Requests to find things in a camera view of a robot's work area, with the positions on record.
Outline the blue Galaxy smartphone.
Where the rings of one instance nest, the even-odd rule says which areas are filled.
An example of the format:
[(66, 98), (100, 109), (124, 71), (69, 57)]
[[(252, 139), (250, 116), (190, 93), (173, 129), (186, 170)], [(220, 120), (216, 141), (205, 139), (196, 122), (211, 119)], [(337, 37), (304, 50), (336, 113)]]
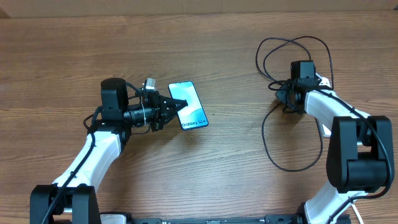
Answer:
[(170, 83), (168, 89), (173, 99), (187, 102), (187, 106), (177, 113), (182, 130), (187, 131), (208, 126), (208, 119), (192, 81)]

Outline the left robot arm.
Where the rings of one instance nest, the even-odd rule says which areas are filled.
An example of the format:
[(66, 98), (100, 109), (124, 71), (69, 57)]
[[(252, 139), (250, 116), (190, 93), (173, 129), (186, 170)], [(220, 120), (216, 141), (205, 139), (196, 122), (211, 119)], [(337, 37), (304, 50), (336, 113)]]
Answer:
[(96, 191), (110, 165), (123, 152), (132, 128), (148, 125), (161, 130), (186, 107), (185, 100), (162, 96), (155, 90), (155, 80), (134, 90), (140, 99), (130, 105), (122, 78), (101, 82), (101, 106), (89, 116), (86, 143), (69, 168), (50, 185), (37, 185), (30, 195), (30, 222), (54, 223), (54, 216), (71, 213), (70, 223), (132, 223), (131, 214), (99, 211)]

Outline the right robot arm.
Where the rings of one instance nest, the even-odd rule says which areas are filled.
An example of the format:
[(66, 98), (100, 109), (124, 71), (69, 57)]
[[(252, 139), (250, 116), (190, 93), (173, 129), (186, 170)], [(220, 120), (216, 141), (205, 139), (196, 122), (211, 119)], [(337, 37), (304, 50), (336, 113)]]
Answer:
[(357, 200), (385, 195), (394, 180), (392, 123), (339, 98), (312, 60), (290, 64), (291, 78), (276, 96), (295, 113), (313, 116), (330, 138), (327, 182), (293, 215), (268, 215), (266, 223), (350, 223), (344, 211)]

